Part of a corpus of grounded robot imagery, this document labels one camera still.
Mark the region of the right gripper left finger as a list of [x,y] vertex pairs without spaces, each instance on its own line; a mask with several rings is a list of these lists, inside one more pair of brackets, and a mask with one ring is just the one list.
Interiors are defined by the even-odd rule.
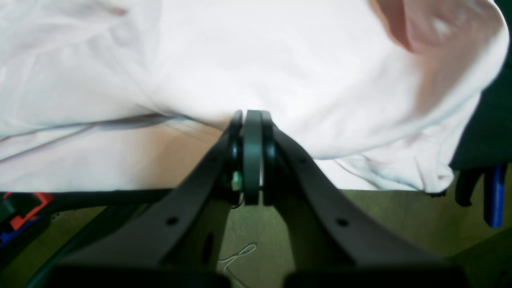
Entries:
[[243,194],[258,204],[262,111],[237,111],[192,172],[119,230],[62,259],[46,288],[230,288],[216,272],[224,226]]

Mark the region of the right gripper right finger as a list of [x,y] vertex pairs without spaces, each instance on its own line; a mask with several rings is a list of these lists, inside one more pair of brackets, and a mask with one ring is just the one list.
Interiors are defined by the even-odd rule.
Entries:
[[381,226],[262,112],[263,199],[283,217],[296,270],[285,288],[466,288],[463,270]]

